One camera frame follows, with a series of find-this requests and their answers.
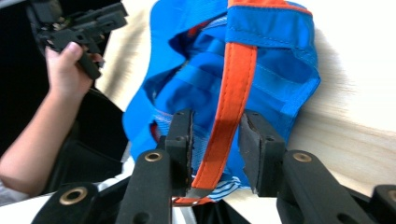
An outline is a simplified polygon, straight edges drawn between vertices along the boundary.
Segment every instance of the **orange strap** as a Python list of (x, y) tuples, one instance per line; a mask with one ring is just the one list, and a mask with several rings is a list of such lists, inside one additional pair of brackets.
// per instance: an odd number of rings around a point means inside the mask
[[(232, 6), (298, 8), (283, 0), (229, 0), (229, 7)], [(256, 58), (257, 48), (254, 46), (226, 44), (218, 110), (209, 143), (192, 181), (191, 191), (186, 198), (177, 199), (175, 204), (210, 202), (205, 196), (216, 188), (224, 170), (236, 128), (248, 100)]]

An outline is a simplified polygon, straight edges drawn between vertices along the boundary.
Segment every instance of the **hand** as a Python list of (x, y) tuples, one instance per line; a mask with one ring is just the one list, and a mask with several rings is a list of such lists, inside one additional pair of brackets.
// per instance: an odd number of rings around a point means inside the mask
[[(46, 48), (47, 68), (49, 73), (49, 92), (65, 99), (82, 97), (89, 90), (92, 80), (78, 65), (83, 48), (70, 42), (61, 52)], [(92, 55), (95, 62), (101, 61), (100, 55)]]

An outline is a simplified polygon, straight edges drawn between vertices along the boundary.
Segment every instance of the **metal screw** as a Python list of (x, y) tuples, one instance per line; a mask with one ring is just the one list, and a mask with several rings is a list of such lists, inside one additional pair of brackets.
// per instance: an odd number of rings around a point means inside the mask
[(297, 161), (301, 162), (311, 162), (312, 158), (304, 153), (301, 152), (296, 152), (293, 154), (293, 158), (296, 159)]
[(73, 188), (62, 195), (62, 197), (59, 199), (59, 203), (63, 205), (79, 203), (87, 196), (87, 194), (88, 191), (84, 187)]
[(146, 161), (160, 161), (163, 158), (163, 155), (159, 152), (152, 152), (145, 156)]

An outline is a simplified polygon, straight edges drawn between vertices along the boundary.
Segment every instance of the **blue bag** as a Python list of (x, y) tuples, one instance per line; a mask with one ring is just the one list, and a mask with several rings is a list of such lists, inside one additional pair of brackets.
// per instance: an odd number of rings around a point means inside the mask
[[(299, 109), (320, 82), (312, 15), (281, 0), (230, 2), (160, 0), (153, 7), (148, 72), (123, 116), (134, 159), (156, 147), (150, 131), (153, 122), (166, 135), (172, 115), (190, 108), (194, 111), (191, 166), (193, 174), (198, 173), (218, 109), (228, 43), (256, 48), (245, 108), (264, 115), (288, 141)], [(237, 134), (222, 176), (207, 196), (211, 201), (249, 188), (236, 138)]]

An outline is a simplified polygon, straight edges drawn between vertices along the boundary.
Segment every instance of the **finger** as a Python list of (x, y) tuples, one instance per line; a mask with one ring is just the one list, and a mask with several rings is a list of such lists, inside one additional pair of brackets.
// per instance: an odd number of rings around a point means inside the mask
[(75, 42), (70, 42), (59, 56), (62, 66), (74, 66), (82, 55), (82, 48)]
[(50, 47), (46, 47), (46, 59), (53, 59), (57, 58), (59, 56), (59, 53), (56, 52), (55, 50), (51, 49)]
[(92, 61), (95, 63), (102, 63), (105, 61), (103, 59), (102, 55), (100, 55), (100, 54), (91, 54), (90, 57), (91, 57)]

